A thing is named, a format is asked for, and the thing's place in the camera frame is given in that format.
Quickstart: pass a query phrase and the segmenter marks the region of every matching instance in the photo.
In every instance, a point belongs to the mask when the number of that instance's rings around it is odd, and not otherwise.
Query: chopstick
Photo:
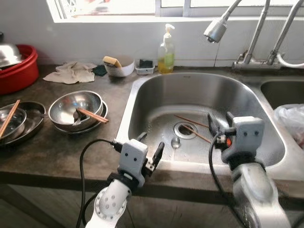
[[[196,121],[194,121],[194,120],[191,120],[191,119],[182,117],[182,116],[180,116],[180,115],[175,115],[175,116],[178,117],[178,118],[180,118],[180,119],[182,119],[182,120],[186,120],[186,121],[189,121],[189,122],[191,122],[191,123],[194,123],[194,124],[197,124],[197,125],[200,125],[200,126],[209,128],[207,125],[204,125],[204,124],[199,123],[199,122],[196,122]]]
[[[10,110],[10,112],[9,112],[7,118],[5,119],[3,125],[1,126],[1,128],[0,128],[0,138],[4,134],[4,131],[7,128],[7,126],[9,125],[9,122],[10,122],[11,118],[13,117],[19,103],[20,103],[20,100],[17,100],[16,103],[14,104],[14,106],[12,107],[12,109]]]
[[[92,112],[90,112],[90,111],[88,111],[86,109],[78,107],[77,110],[80,111],[81,113],[85,114],[85,115],[88,115],[88,116],[90,116],[90,117],[92,117],[92,118],[100,121],[100,122],[103,122],[103,123],[109,122],[108,119],[105,119],[105,118],[103,118],[103,117],[101,117],[99,115],[96,115],[96,114],[94,114],[94,113],[92,113]]]
[[[200,135],[199,133],[196,133],[194,130],[192,130],[191,128],[187,127],[186,125],[182,124],[182,126],[185,127],[185,128],[187,128],[192,133],[196,134],[199,138],[205,140],[206,142],[211,143],[211,141],[209,139],[205,138],[204,136]]]

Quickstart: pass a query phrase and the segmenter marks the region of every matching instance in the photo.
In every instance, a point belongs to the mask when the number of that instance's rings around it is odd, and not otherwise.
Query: soap dispenser bottle
[[[171,29],[175,27],[171,24],[166,24],[166,33],[163,35],[163,42],[158,48],[158,71],[162,74],[168,74],[173,71],[175,46],[172,42],[170,34]]]

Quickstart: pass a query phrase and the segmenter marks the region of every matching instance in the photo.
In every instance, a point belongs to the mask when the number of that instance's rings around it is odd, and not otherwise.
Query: red plastic bowl
[[[37,52],[29,45],[17,45],[23,62],[0,71],[0,95],[19,91],[33,84],[39,77],[37,67]]]

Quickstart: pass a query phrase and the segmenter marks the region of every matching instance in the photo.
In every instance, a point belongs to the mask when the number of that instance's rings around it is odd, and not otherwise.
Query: white bowl
[[[114,66],[104,65],[106,71],[108,72],[109,76],[113,77],[127,77],[134,71],[135,63],[134,59],[130,56],[117,56],[115,57],[120,64],[122,65],[121,68],[117,68]]]

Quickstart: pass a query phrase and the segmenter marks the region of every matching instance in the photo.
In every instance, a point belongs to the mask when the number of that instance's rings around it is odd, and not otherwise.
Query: yellow sponge
[[[104,59],[103,59],[103,62],[104,62],[104,64],[113,65],[113,66],[118,67],[118,68],[122,67],[122,65],[119,63],[119,61],[116,58],[112,58],[112,57],[109,57],[109,56],[105,56]]]

